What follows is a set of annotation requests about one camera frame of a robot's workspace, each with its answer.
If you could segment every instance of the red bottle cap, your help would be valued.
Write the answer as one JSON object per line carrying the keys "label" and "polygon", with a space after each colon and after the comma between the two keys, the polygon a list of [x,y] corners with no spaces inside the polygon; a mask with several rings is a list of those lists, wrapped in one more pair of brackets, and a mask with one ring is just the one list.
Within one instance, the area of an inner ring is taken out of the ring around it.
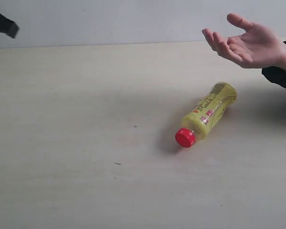
{"label": "red bottle cap", "polygon": [[176,133],[175,138],[176,141],[185,148],[191,147],[196,140],[194,133],[187,128],[181,128]]}

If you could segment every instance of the palm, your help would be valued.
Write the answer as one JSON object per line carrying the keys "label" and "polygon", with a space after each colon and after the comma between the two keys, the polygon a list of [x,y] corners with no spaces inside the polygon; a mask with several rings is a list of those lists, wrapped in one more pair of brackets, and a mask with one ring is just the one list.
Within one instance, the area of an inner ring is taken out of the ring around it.
{"label": "palm", "polygon": [[219,33],[204,29],[203,33],[218,55],[229,59],[244,68],[263,68],[272,66],[279,58],[282,42],[269,28],[247,20],[235,14],[228,21],[246,33],[234,37],[222,38]]}

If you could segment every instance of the yellow liquid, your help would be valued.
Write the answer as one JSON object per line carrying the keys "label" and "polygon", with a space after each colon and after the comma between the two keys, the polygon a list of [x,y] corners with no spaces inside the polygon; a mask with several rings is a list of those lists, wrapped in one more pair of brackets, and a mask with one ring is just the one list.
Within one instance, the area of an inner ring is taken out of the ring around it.
{"label": "yellow liquid", "polygon": [[219,82],[182,121],[182,127],[191,130],[196,141],[204,139],[223,116],[226,108],[236,100],[236,90],[228,83]]}

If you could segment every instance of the black object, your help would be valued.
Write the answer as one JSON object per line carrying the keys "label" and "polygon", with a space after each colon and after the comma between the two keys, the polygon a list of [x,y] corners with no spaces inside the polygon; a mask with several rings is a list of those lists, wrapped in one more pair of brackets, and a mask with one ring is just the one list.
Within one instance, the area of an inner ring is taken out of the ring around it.
{"label": "black object", "polygon": [[15,38],[19,31],[18,25],[0,14],[0,32],[5,33],[11,38]]}
{"label": "black object", "polygon": [[268,67],[262,69],[262,74],[272,83],[276,83],[286,88],[286,71],[278,67]]}

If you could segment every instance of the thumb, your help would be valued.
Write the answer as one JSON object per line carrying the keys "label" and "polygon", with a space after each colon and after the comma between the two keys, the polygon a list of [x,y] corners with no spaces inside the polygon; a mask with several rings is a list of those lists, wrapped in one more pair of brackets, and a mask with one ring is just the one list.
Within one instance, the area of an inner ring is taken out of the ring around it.
{"label": "thumb", "polygon": [[227,16],[228,22],[230,22],[232,25],[241,28],[245,31],[249,31],[252,29],[254,23],[246,20],[245,18],[235,14],[235,13],[229,13]]}

